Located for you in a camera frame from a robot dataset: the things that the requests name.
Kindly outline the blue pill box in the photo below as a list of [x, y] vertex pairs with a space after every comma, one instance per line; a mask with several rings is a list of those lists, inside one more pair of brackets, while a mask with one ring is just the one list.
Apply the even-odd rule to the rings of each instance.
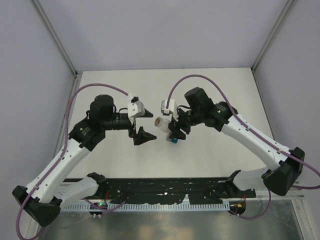
[[177, 139], [177, 138], [173, 138], [173, 139], [171, 140], [171, 142], [172, 142], [173, 144], [177, 144], [177, 143], [178, 143], [178, 139]]

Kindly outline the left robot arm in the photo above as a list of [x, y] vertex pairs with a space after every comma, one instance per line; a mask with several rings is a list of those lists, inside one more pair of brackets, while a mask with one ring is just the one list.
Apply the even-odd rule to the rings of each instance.
[[135, 146], [156, 140], [156, 136], [144, 131], [143, 127], [136, 128], [136, 118], [153, 116], [138, 97], [128, 102], [126, 113], [119, 113], [110, 95], [96, 96], [86, 117], [67, 135], [67, 143], [60, 153], [27, 186], [16, 186], [12, 195], [41, 227], [50, 225], [62, 209], [78, 200], [104, 198], [108, 191], [107, 180], [95, 172], [67, 187], [61, 188], [60, 185], [74, 167], [105, 139], [106, 131], [127, 130]]

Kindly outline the clear pill bottle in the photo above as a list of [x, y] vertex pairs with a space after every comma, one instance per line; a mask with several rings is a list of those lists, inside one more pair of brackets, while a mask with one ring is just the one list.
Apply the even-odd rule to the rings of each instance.
[[169, 129], [170, 123], [171, 121], [169, 119], [157, 117], [154, 121], [154, 126], [159, 128], [162, 132], [168, 134], [171, 132], [171, 130]]

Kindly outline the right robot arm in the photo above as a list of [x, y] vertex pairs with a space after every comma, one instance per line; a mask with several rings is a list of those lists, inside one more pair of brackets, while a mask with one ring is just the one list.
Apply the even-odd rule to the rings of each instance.
[[251, 126], [237, 110], [224, 101], [214, 103], [199, 87], [184, 95], [189, 104], [187, 111], [180, 109], [173, 99], [161, 102], [163, 115], [171, 116], [168, 138], [185, 140], [191, 127], [204, 124], [238, 141], [264, 164], [255, 170], [237, 170], [226, 185], [227, 193], [238, 197], [249, 189], [268, 189], [278, 196], [285, 196], [303, 170], [305, 152], [296, 147], [276, 143]]

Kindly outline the grey pill box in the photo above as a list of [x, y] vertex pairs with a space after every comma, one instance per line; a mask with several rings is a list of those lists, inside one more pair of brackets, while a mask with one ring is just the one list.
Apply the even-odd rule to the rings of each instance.
[[168, 134], [168, 135], [166, 136], [166, 140], [169, 141], [169, 142], [172, 141], [172, 139], [170, 138], [170, 134]]

